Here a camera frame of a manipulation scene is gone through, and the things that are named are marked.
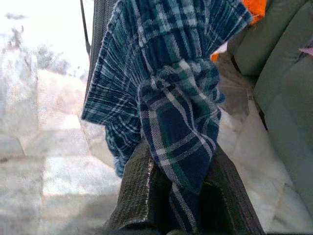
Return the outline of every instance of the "marble floor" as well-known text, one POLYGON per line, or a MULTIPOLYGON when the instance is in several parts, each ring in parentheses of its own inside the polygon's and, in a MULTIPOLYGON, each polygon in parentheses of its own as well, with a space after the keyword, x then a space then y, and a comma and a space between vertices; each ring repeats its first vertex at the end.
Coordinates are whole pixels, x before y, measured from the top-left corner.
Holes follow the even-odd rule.
MULTIPOLYGON (((31 2, 39 2, 42 11, 16 0, 10 10, 0 9, 0 20, 6 16, 0 24, 0 83, 5 84, 0 86, 0 235, 98 235, 116 205, 121 180, 114 173, 104 128, 80 120, 86 88, 82 68, 88 68, 82 28, 78 24, 71 33, 61 28, 65 46, 54 51, 40 47, 34 53, 29 44, 42 42, 30 35, 40 25, 27 14, 44 20, 56 11, 42 1, 31 2), (9 41, 3 35, 21 22, 18 47, 20 35, 9 41), (74 39, 78 42, 68 43, 74 39), (74 51, 77 58, 70 56, 74 51)), ((73 7, 68 26, 81 21, 74 2, 57 0, 73 7)), ((90 19, 93 2, 84 3, 90 19)), ((67 22, 67 11, 60 11, 57 20, 67 22)), ((52 31, 44 36, 60 34, 52 31)), ((217 64, 227 96, 218 142, 234 162, 264 230, 312 234, 312 218, 259 118, 253 82, 234 69, 227 54, 217 64)))

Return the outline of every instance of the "tiled floor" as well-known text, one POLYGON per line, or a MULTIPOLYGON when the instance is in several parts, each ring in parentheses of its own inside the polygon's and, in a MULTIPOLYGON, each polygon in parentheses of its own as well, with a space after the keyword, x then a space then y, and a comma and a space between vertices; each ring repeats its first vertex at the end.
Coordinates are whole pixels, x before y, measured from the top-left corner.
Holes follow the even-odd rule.
MULTIPOLYGON (((90 8, 91 1, 84 2, 90 8)), ((79 5, 67 4, 75 6, 74 19, 80 21, 79 5)), ((65 19, 65 12, 59 14, 65 19)), ((26 42, 28 26, 26 21, 26 42)), ((81 25, 72 30, 76 38, 82 33, 81 25)), ((121 181, 104 128, 79 119, 86 83, 61 74, 58 59, 41 68, 40 56, 36 62, 23 49, 0 52, 0 81, 11 78, 6 90, 0 87, 5 98, 0 107, 0 235, 97 235, 114 209, 121 181), (18 91, 22 95, 13 95, 18 91)), ((235 163, 264 230, 313 233, 313 221, 258 116, 253 82, 233 68, 227 55, 218 65, 220 88, 227 95, 218 142, 235 163)))

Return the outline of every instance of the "blue plaid fabric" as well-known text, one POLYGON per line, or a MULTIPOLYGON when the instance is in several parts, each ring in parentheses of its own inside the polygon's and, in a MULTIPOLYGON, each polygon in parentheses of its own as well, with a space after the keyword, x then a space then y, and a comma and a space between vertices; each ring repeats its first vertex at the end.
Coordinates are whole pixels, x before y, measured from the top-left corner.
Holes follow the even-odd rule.
POLYGON ((224 98, 209 56, 251 20, 240 0, 120 0, 88 91, 82 119, 106 126, 117 174, 142 129, 173 182, 173 215, 192 233, 224 98))

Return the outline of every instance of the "plaid shirt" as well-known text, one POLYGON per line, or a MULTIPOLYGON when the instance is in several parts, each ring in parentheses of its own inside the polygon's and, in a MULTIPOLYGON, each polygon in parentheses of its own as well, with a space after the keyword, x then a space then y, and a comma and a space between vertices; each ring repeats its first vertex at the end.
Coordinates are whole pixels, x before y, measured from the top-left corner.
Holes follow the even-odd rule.
POLYGON ((223 100, 209 56, 251 20, 240 0, 120 0, 88 91, 82 118, 106 126, 117 174, 142 129, 173 182, 173 215, 192 233, 223 100))

